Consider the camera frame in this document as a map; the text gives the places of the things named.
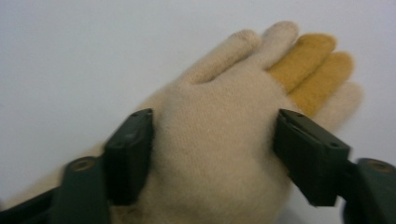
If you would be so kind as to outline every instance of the beige glove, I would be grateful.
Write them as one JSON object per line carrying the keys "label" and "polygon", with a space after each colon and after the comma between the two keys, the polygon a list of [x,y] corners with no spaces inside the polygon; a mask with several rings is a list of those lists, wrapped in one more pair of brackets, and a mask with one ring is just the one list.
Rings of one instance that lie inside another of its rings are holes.
{"label": "beige glove", "polygon": [[352,61],[331,54],[335,41],[306,35],[290,50],[297,33],[291,22],[262,37],[238,32],[139,106],[154,109],[152,167],[138,203],[117,211],[122,223],[276,219],[290,191],[270,148],[278,109],[313,116],[323,107],[317,121],[334,128],[361,98],[353,84],[339,88]]}

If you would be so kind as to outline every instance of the white surface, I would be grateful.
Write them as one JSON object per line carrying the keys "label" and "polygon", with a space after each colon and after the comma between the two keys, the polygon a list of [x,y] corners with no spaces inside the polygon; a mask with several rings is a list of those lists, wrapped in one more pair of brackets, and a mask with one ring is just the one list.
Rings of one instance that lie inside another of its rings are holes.
{"label": "white surface", "polygon": [[[355,148],[353,159],[396,164],[393,0],[1,1],[1,199],[105,141],[140,101],[231,33],[282,20],[333,34],[354,56],[365,99],[336,134]],[[340,223],[338,208],[309,207],[299,193],[282,220],[291,217]]]}

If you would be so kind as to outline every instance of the gray background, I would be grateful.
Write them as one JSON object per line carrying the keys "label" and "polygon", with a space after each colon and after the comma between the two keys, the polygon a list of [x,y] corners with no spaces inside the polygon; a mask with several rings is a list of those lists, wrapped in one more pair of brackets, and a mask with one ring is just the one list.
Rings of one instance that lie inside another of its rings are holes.
{"label": "gray background", "polygon": [[[336,135],[396,164],[396,2],[0,1],[0,198],[105,141],[135,106],[231,33],[277,21],[338,37],[365,90]],[[279,223],[340,223],[293,193]]]}

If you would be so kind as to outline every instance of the glove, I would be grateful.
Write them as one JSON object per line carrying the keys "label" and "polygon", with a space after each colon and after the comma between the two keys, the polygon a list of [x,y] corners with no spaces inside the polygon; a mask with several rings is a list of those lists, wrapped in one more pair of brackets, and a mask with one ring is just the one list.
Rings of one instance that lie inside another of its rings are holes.
{"label": "glove", "polygon": [[120,223],[276,219],[290,192],[270,147],[278,109],[334,129],[361,98],[334,39],[303,35],[291,49],[297,34],[280,22],[231,35],[138,107],[154,110],[151,170],[137,204],[115,212]]}

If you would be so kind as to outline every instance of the tan fabric glove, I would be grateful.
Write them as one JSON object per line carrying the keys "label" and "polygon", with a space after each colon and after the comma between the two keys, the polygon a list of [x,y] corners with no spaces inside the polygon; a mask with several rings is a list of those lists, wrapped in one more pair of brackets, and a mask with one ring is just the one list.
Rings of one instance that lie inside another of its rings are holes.
{"label": "tan fabric glove", "polygon": [[333,129],[361,98],[342,85],[352,61],[331,53],[334,39],[304,35],[290,49],[297,34],[291,22],[238,32],[138,107],[154,109],[152,166],[138,203],[117,212],[122,223],[276,219],[290,191],[270,148],[278,109]]}

